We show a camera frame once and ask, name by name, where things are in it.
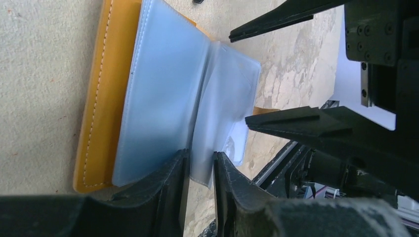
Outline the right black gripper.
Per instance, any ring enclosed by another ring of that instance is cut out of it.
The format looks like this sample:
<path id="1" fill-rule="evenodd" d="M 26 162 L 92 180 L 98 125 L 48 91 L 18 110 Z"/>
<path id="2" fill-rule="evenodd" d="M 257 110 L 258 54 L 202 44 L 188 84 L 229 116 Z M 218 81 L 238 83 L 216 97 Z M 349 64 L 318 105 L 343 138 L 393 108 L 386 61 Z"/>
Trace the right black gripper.
<path id="1" fill-rule="evenodd" d="M 395 114 L 397 131 L 419 128 L 419 3 L 350 0 L 346 56 L 361 64 L 361 104 Z"/>

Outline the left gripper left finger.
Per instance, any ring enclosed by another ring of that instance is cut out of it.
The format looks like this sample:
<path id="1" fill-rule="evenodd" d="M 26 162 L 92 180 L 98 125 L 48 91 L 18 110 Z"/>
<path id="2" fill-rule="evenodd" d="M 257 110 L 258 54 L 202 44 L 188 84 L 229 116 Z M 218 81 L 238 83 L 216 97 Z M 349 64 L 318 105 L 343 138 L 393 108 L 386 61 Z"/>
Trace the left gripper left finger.
<path id="1" fill-rule="evenodd" d="M 110 200 L 86 195 L 2 196 L 3 237 L 180 237 L 190 152 L 174 157 Z"/>

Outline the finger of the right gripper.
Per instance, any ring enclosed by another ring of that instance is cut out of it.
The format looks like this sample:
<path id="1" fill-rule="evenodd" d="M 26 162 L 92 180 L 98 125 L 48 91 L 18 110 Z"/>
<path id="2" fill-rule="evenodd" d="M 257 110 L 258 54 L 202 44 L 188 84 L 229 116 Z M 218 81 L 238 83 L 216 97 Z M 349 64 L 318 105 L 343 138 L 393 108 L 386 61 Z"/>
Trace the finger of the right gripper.
<path id="1" fill-rule="evenodd" d="M 246 117 L 250 130 L 297 141 L 419 198 L 419 138 L 388 130 L 347 107 L 309 106 Z"/>
<path id="2" fill-rule="evenodd" d="M 267 32 L 312 20 L 314 15 L 347 3 L 347 0 L 287 0 L 230 32 L 231 42 L 252 38 Z"/>

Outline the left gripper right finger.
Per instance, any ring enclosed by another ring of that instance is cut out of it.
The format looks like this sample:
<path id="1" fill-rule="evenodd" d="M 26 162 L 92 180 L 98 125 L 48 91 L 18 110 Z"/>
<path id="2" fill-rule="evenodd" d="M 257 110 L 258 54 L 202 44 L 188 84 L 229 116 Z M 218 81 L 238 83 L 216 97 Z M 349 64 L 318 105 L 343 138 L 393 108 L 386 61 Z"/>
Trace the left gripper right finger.
<path id="1" fill-rule="evenodd" d="M 277 198 L 215 152 L 219 237 L 400 237 L 403 224 L 385 201 L 371 198 Z"/>

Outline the mustard yellow card holder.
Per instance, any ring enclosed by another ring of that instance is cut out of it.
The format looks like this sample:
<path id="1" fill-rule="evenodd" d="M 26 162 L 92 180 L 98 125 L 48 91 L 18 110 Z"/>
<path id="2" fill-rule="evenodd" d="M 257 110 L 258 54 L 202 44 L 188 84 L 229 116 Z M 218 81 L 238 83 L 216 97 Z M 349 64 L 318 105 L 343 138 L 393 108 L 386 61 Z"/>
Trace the mustard yellow card holder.
<path id="1" fill-rule="evenodd" d="M 182 149 L 191 180 L 210 187 L 213 152 L 243 163 L 260 71 L 166 1 L 104 1 L 74 189 L 137 182 Z"/>

